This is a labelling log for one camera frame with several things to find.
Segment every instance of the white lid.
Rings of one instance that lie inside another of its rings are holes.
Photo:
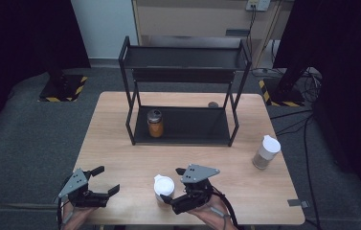
[[[263,137],[263,146],[264,148],[271,152],[271,153],[278,153],[281,150],[281,144],[278,142],[278,140],[276,140],[275,138],[269,136],[269,135],[265,135]]]
[[[155,193],[158,195],[169,196],[174,191],[174,182],[167,176],[155,176],[154,184]]]

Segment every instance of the lower shelf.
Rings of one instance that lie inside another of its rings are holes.
[[[149,135],[147,113],[159,109],[164,133]],[[135,143],[228,145],[230,133],[224,108],[141,106],[134,134]]]

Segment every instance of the small object on shelf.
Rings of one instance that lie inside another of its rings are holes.
[[[214,108],[214,107],[219,107],[219,105],[216,102],[210,102],[208,103],[208,107]]]
[[[152,109],[147,113],[147,125],[149,134],[152,137],[161,137],[163,135],[162,112],[158,109]]]

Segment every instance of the black curtain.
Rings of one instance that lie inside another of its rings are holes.
[[[70,0],[0,0],[0,111],[16,83],[77,67],[90,64]]]
[[[319,31],[311,31],[315,21],[322,22]],[[361,4],[296,0],[274,67],[290,66],[303,51],[311,54],[303,67],[323,78],[314,105],[320,127],[341,167],[361,179]]]

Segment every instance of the yellow and black hazard tape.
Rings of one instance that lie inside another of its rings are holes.
[[[264,84],[263,80],[259,81],[261,92],[263,93],[264,101],[267,105],[274,105],[274,106],[291,106],[291,107],[299,107],[299,106],[305,106],[302,102],[272,102],[272,99],[270,98],[269,92],[267,91],[266,85]]]
[[[40,102],[51,102],[51,103],[58,103],[58,102],[74,102],[82,91],[84,87],[85,81],[87,81],[87,77],[82,77],[79,83],[79,87],[76,89],[76,94],[73,97],[64,98],[64,97],[46,97],[46,98],[39,98]]]

